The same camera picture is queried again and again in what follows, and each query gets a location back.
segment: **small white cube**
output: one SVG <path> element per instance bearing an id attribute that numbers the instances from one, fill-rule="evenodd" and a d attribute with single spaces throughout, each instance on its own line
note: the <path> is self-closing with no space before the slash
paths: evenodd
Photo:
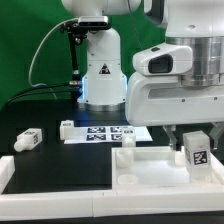
<path id="1" fill-rule="evenodd" d="M 74 134 L 74 121 L 62 121 L 60 126 L 60 139 L 68 140 Z"/>
<path id="2" fill-rule="evenodd" d="M 122 147 L 136 147 L 136 134 L 133 127 L 124 128 L 122 130 Z"/>
<path id="3" fill-rule="evenodd" d="M 183 135 L 186 168 L 193 179 L 211 175 L 211 152 L 209 137 L 203 131 Z"/>

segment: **robot label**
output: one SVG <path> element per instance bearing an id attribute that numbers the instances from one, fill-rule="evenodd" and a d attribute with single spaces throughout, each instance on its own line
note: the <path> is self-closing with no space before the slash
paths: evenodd
<path id="1" fill-rule="evenodd" d="M 100 73 L 99 74 L 102 74 L 102 75 L 106 75 L 106 74 L 111 74 L 110 73 L 110 70 L 107 66 L 107 64 L 104 64 L 102 69 L 100 70 Z"/>

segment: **white block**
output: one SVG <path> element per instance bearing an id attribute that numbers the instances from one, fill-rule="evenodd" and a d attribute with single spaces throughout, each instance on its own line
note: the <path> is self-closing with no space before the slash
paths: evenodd
<path id="1" fill-rule="evenodd" d="M 62 121 L 60 126 L 60 139 L 70 140 L 73 139 L 75 132 L 74 121 Z"/>
<path id="2" fill-rule="evenodd" d="M 124 128 L 122 130 L 122 147 L 136 147 L 136 134 L 133 127 Z"/>
<path id="3" fill-rule="evenodd" d="M 14 148 L 17 152 L 32 150 L 41 142 L 42 130 L 30 128 L 17 136 L 17 142 L 15 143 Z"/>
<path id="4" fill-rule="evenodd" d="M 209 137 L 202 131 L 183 135 L 186 167 L 192 179 L 210 181 L 211 152 Z"/>

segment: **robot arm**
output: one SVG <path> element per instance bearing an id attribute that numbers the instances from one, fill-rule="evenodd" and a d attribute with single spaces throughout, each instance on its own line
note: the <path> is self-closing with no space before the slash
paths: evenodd
<path id="1" fill-rule="evenodd" d="M 156 26 L 167 28 L 167 0 L 144 0 L 144 13 Z"/>
<path id="2" fill-rule="evenodd" d="M 87 73 L 82 78 L 82 97 L 78 98 L 81 108 L 113 111 L 124 107 L 127 78 L 121 71 L 120 36 L 114 29 L 110 29 L 105 15 L 125 14 L 130 8 L 134 11 L 140 2 L 141 0 L 62 0 L 64 7 L 77 18 L 77 22 L 67 31 L 87 31 L 83 36 L 87 38 Z M 70 39 L 75 39 L 76 43 L 82 42 L 79 41 L 79 33 L 70 34 Z"/>
<path id="3" fill-rule="evenodd" d="M 155 3 L 145 3 L 150 17 Z M 167 0 L 167 9 L 166 42 L 134 56 L 127 120 L 134 126 L 222 122 L 224 1 Z"/>
<path id="4" fill-rule="evenodd" d="M 131 0 L 130 5 L 135 11 L 140 0 Z M 64 7 L 74 16 L 102 16 L 129 13 L 127 0 L 62 0 Z"/>

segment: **black cable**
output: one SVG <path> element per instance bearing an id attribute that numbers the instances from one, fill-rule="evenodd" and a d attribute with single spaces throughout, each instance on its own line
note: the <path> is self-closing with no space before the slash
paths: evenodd
<path id="1" fill-rule="evenodd" d="M 52 94 L 52 93 L 70 93 L 72 91 L 71 90 L 63 90 L 63 91 L 53 91 L 53 92 L 40 92 L 40 93 L 30 93 L 30 94 L 21 94 L 18 96 L 14 96 L 12 98 L 10 98 L 4 105 L 5 108 L 7 108 L 13 101 L 22 98 L 22 97 L 27 97 L 27 96 L 34 96 L 34 95 L 42 95 L 42 94 Z"/>
<path id="2" fill-rule="evenodd" d="M 69 83 L 61 83 L 61 84 L 56 84 L 56 85 L 46 85 L 46 86 L 32 87 L 32 88 L 29 88 L 29 89 L 25 89 L 21 92 L 18 92 L 13 97 L 20 96 L 20 95 L 23 95 L 24 93 L 28 93 L 28 92 L 32 92 L 32 91 L 36 91 L 36 90 L 58 88 L 58 87 L 64 87 L 64 86 L 69 86 Z"/>

